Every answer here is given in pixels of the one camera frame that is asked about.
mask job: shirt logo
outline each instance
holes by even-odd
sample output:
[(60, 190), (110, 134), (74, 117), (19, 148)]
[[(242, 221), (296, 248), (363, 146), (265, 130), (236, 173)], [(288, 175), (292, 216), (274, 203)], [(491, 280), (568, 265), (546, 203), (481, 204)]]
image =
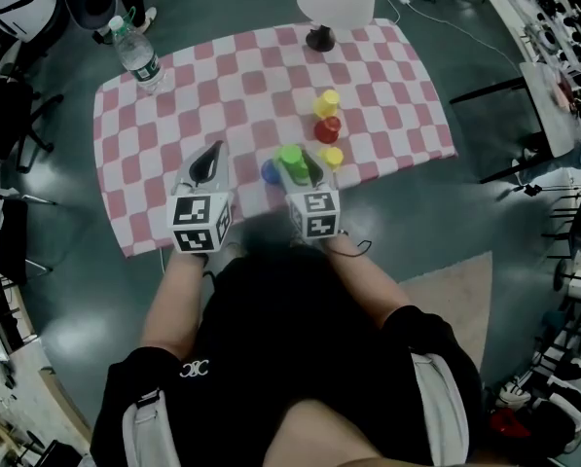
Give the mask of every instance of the shirt logo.
[(204, 365), (208, 365), (210, 362), (209, 360), (201, 360), (195, 361), (191, 363), (185, 363), (182, 366), (182, 372), (180, 373), (181, 377), (197, 377), (197, 376), (205, 376), (208, 373), (208, 369), (204, 369)]

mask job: checkered tablecloth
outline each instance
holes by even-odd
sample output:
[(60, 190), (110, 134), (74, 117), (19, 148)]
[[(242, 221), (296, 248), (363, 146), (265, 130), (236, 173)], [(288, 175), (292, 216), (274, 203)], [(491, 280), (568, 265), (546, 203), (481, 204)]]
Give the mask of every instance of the checkered tablecloth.
[(327, 89), (341, 99), (340, 188), (455, 155), (433, 84), (397, 26), (375, 19), (336, 32), (338, 44), (325, 54), (305, 45), (309, 30), (259, 29), (166, 55), (170, 90), (157, 96), (128, 73), (99, 88), (97, 176), (126, 256), (172, 243), (164, 204), (177, 169), (216, 140), (229, 147), (235, 222), (285, 205), (283, 190), (266, 184), (260, 167), (282, 144), (322, 147), (312, 103)]

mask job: lamp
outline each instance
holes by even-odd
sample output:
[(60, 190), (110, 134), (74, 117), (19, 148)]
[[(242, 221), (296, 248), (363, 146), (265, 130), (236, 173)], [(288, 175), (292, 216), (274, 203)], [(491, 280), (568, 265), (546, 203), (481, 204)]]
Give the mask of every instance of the lamp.
[(320, 24), (309, 32), (306, 39), (310, 48), (329, 52), (335, 45), (331, 28), (357, 29), (367, 25), (373, 17), (375, 0), (297, 0), (308, 18)]

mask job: bottle label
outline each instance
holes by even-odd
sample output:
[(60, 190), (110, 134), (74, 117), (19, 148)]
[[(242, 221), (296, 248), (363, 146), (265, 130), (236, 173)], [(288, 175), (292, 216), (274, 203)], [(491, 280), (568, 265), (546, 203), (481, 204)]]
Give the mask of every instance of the bottle label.
[(137, 82), (147, 83), (153, 80), (156, 77), (156, 75), (158, 75), (161, 72), (161, 65), (158, 61), (158, 56), (154, 54), (154, 56), (150, 59), (150, 61), (147, 64), (145, 64), (140, 69), (135, 69), (130, 72), (132, 73), (132, 76), (134, 76), (134, 79)]

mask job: black shirt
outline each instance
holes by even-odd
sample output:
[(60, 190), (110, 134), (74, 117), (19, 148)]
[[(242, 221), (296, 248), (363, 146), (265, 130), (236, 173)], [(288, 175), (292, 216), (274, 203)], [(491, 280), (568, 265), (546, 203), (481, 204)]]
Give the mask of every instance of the black shirt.
[(184, 365), (146, 347), (111, 366), (91, 454), (98, 467), (125, 466), (124, 412), (159, 387), (183, 465), (262, 465), (285, 412), (304, 399), (345, 416), (384, 456), (431, 465), (411, 349), (446, 360), (471, 450), (480, 378), (439, 316), (404, 306), (379, 330), (326, 258), (307, 248), (234, 260), (217, 278)]

